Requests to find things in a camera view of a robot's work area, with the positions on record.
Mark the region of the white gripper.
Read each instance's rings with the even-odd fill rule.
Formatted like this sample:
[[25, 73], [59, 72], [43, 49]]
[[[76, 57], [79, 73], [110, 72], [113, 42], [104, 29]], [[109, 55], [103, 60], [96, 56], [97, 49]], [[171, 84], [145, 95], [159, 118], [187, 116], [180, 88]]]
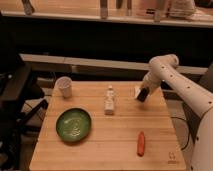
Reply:
[[147, 73], [143, 78], [142, 87], [149, 89], [149, 94], [153, 94], [160, 86], [161, 80], [151, 73]]

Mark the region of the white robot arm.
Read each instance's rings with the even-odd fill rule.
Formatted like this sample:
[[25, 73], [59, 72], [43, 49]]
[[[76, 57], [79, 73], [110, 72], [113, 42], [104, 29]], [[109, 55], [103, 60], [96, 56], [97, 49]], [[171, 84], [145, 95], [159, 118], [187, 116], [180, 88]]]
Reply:
[[191, 160], [191, 171], [213, 171], [213, 93], [181, 75], [174, 54], [156, 56], [149, 62], [141, 89], [152, 94], [166, 82], [201, 118]]

